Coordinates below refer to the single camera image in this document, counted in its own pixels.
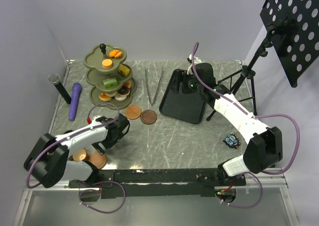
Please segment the orange glazed donut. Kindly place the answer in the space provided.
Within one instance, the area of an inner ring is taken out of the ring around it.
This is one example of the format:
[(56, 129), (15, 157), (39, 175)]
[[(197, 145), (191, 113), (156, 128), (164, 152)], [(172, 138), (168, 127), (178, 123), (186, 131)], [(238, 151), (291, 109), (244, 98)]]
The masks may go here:
[(99, 99), (102, 101), (102, 102), (109, 102), (112, 100), (112, 96), (108, 96), (106, 93), (104, 92), (101, 92), (99, 94)]

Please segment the black serving tray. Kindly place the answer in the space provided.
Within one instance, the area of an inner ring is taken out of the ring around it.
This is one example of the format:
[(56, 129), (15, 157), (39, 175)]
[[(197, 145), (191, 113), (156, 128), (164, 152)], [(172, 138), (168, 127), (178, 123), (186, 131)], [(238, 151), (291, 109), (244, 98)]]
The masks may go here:
[(170, 77), (164, 95), (159, 105), (162, 115), (191, 124), (202, 121), (205, 102), (197, 93), (182, 93), (181, 77), (185, 70), (175, 69)]

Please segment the metal tongs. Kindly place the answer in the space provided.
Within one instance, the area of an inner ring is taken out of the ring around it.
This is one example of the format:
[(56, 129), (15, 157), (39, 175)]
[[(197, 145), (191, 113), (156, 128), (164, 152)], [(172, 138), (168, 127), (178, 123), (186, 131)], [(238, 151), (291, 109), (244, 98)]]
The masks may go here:
[(161, 72), (160, 72), (160, 77), (158, 78), (158, 81), (157, 81), (156, 91), (154, 92), (154, 95), (152, 95), (152, 90), (155, 89), (155, 85), (153, 84), (153, 82), (149, 81), (149, 78), (148, 78), (149, 74), (148, 74), (148, 70), (146, 68), (144, 69), (144, 73), (145, 73), (145, 84), (146, 84), (146, 89), (147, 89), (148, 101), (149, 101), (150, 105), (153, 106), (157, 100), (157, 97), (158, 97), (161, 82), (163, 79), (164, 70), (162, 67)]

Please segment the black perforated board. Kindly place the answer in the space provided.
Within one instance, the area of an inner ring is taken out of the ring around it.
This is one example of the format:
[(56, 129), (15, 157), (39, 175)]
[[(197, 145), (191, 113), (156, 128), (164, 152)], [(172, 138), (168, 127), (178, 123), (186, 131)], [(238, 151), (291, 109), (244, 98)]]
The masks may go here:
[(265, 0), (260, 12), (292, 88), (319, 56), (319, 0)]

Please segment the white cream donut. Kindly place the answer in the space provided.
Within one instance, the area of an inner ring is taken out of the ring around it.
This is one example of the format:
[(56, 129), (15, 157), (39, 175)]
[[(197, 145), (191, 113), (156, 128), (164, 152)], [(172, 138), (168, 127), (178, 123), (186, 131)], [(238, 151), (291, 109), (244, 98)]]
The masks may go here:
[(126, 95), (119, 95), (117, 94), (115, 97), (115, 100), (118, 101), (118, 102), (123, 102), (126, 100), (127, 96)]

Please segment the round orange cracker biscuit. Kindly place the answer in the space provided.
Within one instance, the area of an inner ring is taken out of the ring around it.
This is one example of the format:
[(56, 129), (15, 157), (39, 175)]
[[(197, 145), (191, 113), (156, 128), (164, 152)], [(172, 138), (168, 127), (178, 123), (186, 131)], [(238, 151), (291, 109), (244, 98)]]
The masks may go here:
[(102, 65), (111, 65), (113, 66), (113, 61), (111, 59), (104, 59)]

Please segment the light wooden coaster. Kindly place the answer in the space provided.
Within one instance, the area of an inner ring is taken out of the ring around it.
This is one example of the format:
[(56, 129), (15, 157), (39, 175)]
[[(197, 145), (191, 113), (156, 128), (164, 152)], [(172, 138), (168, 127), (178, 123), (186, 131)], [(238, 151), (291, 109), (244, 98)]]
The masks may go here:
[(107, 163), (107, 155), (100, 154), (99, 152), (95, 151), (89, 156), (89, 162), (92, 163), (97, 169), (102, 169), (105, 167)]
[(142, 110), (138, 105), (130, 105), (125, 110), (125, 116), (131, 120), (139, 118), (141, 113)]

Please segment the yellow layered cake slice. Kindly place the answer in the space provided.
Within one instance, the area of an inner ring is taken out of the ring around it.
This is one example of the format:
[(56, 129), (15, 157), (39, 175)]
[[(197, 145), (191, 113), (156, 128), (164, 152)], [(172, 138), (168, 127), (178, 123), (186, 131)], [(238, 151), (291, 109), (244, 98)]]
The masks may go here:
[(127, 66), (121, 64), (120, 67), (118, 68), (118, 72), (124, 76), (128, 76), (131, 71)]

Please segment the black tripod stand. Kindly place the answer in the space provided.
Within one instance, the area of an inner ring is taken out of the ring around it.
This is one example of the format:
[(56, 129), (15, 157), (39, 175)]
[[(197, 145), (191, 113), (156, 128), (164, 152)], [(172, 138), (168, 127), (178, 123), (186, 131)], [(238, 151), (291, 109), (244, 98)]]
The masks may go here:
[(250, 63), (248, 65), (243, 65), (242, 68), (235, 73), (230, 74), (229, 76), (221, 79), (218, 81), (218, 84), (221, 84), (222, 82), (230, 79), (230, 88), (229, 90), (235, 95), (240, 86), (244, 83), (246, 79), (250, 80), (251, 82), (251, 89), (252, 89), (252, 96), (240, 100), (247, 101), (252, 100), (253, 103), (253, 114), (257, 115), (257, 107), (256, 107), (256, 94), (255, 94), (255, 84), (254, 84), (254, 76), (256, 75), (256, 72), (252, 70), (252, 67), (256, 63), (259, 57), (266, 57), (268, 55), (267, 48), (270, 48), (273, 46), (271, 37), (274, 35), (283, 35), (288, 27), (289, 23), (288, 20), (285, 20), (282, 23), (275, 24), (271, 23), (267, 26), (267, 34), (259, 47), (257, 48), (253, 58), (251, 59)]

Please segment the orange flower cookie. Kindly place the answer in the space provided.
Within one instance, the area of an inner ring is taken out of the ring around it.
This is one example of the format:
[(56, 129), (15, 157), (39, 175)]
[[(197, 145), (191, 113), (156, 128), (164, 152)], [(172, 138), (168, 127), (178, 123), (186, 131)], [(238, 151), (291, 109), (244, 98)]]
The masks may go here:
[(109, 57), (110, 57), (110, 58), (114, 58), (115, 54), (116, 54), (118, 51), (120, 51), (120, 50), (116, 50), (116, 49), (115, 49), (115, 50), (110, 51)]

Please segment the green three-tier serving stand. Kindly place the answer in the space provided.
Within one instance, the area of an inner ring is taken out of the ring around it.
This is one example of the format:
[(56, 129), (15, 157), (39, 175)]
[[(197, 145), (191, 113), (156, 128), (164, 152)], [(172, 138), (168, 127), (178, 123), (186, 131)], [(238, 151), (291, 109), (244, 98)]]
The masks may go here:
[[(121, 58), (110, 58), (109, 53), (112, 50), (120, 50), (123, 52)], [(113, 66), (109, 69), (104, 69), (102, 67), (102, 61), (104, 59), (111, 59), (113, 61)], [(127, 53), (123, 48), (115, 47), (111, 44), (101, 43), (95, 46), (91, 52), (85, 55), (83, 63), (85, 67), (88, 69), (85, 75), (86, 81), (88, 84), (92, 86), (89, 98), (90, 101), (97, 105), (102, 103), (99, 99), (99, 94), (101, 92), (106, 93), (108, 96), (112, 96), (112, 100), (107, 103), (112, 103), (113, 106), (107, 105), (106, 107), (112, 110), (116, 108), (122, 110), (127, 108), (132, 100), (133, 94), (137, 89), (137, 83), (133, 78), (133, 70), (132, 68), (125, 63), (127, 59)], [(123, 64), (130, 69), (130, 74), (128, 76), (124, 76), (118, 72), (118, 68)], [(118, 85), (112, 87), (110, 89), (106, 89), (103, 85), (103, 80), (108, 78), (116, 78)], [(130, 88), (130, 93), (127, 95), (127, 98), (123, 102), (118, 102), (115, 100), (115, 96), (118, 94), (117, 91), (123, 86), (127, 86)]]

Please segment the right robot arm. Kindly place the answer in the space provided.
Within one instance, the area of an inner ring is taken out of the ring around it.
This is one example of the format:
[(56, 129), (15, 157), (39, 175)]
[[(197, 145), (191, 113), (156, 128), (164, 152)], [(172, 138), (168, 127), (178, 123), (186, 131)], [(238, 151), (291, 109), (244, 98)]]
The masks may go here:
[(270, 128), (245, 109), (235, 96), (222, 84), (216, 84), (209, 63), (195, 65), (196, 72), (186, 70), (177, 73), (176, 92), (197, 93), (216, 112), (224, 116), (241, 134), (247, 143), (243, 155), (219, 165), (218, 181), (229, 185), (235, 176), (251, 172), (257, 174), (279, 162), (283, 157), (282, 132), (278, 127)]

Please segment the dark wooden coaster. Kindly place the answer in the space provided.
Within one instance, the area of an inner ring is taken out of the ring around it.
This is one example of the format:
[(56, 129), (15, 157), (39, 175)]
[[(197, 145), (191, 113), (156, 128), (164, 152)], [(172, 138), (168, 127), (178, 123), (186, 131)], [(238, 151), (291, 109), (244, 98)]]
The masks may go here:
[(155, 111), (150, 109), (144, 110), (140, 115), (140, 120), (144, 124), (148, 124), (148, 125), (153, 124), (157, 120), (157, 114)]

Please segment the green layered cake slice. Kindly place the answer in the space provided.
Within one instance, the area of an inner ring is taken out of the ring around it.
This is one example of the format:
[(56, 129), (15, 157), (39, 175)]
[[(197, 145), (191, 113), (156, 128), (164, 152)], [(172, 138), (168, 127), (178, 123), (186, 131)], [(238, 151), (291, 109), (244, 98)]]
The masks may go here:
[(112, 87), (115, 87), (118, 85), (117, 79), (116, 78), (108, 78), (103, 80), (103, 85), (106, 89), (110, 89)]

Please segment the copper cup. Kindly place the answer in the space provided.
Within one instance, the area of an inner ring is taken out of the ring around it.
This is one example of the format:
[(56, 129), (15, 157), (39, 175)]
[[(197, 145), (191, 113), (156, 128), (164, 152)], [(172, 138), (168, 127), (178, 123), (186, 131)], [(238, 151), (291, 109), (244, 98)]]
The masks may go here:
[(72, 155), (73, 161), (81, 162), (88, 160), (88, 153), (85, 149), (81, 149)]

